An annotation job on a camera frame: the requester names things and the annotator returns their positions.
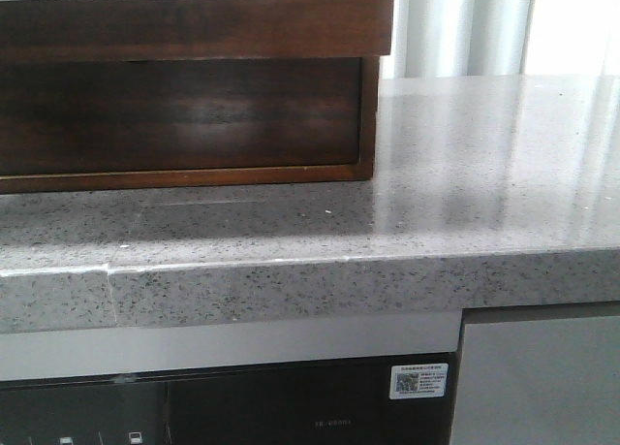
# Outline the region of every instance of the dark wood panel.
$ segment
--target dark wood panel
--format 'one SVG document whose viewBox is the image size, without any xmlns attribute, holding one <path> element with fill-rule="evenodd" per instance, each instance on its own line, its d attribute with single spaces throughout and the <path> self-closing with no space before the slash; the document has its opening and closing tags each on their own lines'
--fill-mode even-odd
<svg viewBox="0 0 620 445">
<path fill-rule="evenodd" d="M 0 175 L 353 164 L 360 59 L 0 67 Z"/>
<path fill-rule="evenodd" d="M 0 2 L 0 62 L 389 53 L 392 0 Z"/>
</svg>

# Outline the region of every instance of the black control panel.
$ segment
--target black control panel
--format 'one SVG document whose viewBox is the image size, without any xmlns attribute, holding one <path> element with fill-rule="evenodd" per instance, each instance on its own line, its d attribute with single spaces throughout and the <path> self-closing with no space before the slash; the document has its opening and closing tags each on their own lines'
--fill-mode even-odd
<svg viewBox="0 0 620 445">
<path fill-rule="evenodd" d="M 1 445 L 442 445 L 453 355 L 0 384 Z"/>
</svg>

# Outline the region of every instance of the gray quartz countertop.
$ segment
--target gray quartz countertop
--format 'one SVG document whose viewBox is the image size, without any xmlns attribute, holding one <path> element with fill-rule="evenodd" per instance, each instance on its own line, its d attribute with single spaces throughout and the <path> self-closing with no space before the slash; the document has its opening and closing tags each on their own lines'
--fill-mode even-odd
<svg viewBox="0 0 620 445">
<path fill-rule="evenodd" d="M 620 78 L 384 81 L 366 182 L 0 196 L 0 332 L 620 298 Z"/>
</svg>

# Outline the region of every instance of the sticker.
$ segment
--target sticker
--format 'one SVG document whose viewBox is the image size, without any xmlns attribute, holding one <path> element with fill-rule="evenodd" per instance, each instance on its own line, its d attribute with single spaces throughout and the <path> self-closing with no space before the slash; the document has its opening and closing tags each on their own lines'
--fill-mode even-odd
<svg viewBox="0 0 620 445">
<path fill-rule="evenodd" d="M 393 366 L 389 399 L 434 398 L 446 392 L 448 364 Z"/>
</svg>

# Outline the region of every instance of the white cabinet door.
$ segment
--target white cabinet door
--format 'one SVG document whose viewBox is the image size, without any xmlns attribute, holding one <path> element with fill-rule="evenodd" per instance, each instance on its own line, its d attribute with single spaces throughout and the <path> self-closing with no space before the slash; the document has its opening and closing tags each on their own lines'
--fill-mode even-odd
<svg viewBox="0 0 620 445">
<path fill-rule="evenodd" d="M 618 305 L 466 321 L 451 445 L 620 440 Z"/>
</svg>

